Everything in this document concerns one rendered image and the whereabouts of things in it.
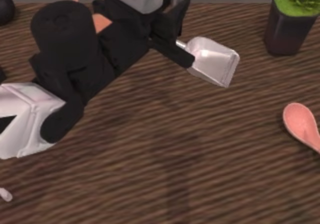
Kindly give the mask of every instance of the black plant pot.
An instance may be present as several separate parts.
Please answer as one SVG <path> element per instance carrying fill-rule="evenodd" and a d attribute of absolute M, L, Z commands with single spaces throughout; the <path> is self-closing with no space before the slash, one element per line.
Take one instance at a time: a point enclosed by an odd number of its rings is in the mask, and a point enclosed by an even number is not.
<path fill-rule="evenodd" d="M 317 17 L 318 15 L 285 15 L 279 11 L 275 0 L 272 0 L 264 33 L 267 51 L 275 56 L 291 56 L 298 53 Z"/>

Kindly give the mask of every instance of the pink plastic spoon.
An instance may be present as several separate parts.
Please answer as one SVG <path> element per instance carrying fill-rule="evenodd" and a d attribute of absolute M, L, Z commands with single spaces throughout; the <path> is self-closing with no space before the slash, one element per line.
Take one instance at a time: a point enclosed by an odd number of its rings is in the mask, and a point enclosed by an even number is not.
<path fill-rule="evenodd" d="M 284 108 L 282 118 L 286 129 L 294 138 L 320 153 L 320 134 L 309 108 L 300 103 L 290 103 Z"/>

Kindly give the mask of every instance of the spoon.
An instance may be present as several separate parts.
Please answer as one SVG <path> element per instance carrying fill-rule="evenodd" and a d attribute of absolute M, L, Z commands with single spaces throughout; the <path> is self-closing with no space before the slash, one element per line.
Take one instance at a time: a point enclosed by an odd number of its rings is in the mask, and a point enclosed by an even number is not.
<path fill-rule="evenodd" d="M 320 134 L 309 108 L 301 103 L 290 103 L 284 108 L 282 118 L 287 131 L 294 138 L 320 153 Z"/>

